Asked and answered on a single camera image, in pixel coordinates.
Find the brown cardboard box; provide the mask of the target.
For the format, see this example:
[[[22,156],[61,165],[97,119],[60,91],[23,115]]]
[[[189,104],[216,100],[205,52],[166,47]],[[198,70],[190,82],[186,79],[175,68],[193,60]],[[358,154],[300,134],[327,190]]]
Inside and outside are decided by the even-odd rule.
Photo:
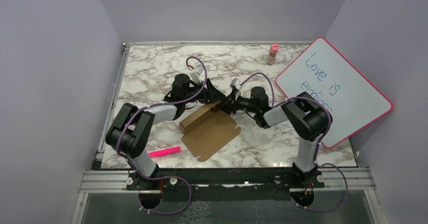
[[[219,104],[205,104],[179,124],[182,142],[199,162],[207,161],[241,132],[230,115],[217,109]]]

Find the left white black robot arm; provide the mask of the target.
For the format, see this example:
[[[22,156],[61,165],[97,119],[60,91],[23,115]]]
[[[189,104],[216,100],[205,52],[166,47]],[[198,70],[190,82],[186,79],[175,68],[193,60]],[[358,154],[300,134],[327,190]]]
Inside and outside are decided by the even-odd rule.
[[[155,172],[158,166],[146,151],[152,126],[178,119],[189,102],[207,104],[225,98],[209,78],[197,83],[187,74],[177,74],[171,91],[161,103],[141,108],[130,103],[124,104],[104,140],[140,173],[139,182],[145,188],[152,189],[157,186],[159,178]]]

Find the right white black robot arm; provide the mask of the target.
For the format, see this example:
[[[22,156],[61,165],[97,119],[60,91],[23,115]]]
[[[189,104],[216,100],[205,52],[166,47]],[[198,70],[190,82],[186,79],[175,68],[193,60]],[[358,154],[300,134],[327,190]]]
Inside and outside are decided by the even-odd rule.
[[[254,114],[255,123],[267,129],[289,121],[298,136],[299,148],[291,173],[292,183],[304,187],[311,181],[311,171],[317,167],[316,158],[323,137],[331,128],[333,118],[331,113],[307,92],[272,107],[269,97],[263,87],[253,87],[250,97],[240,94],[238,80],[231,83],[232,91],[217,105],[217,109],[234,115],[238,111]]]

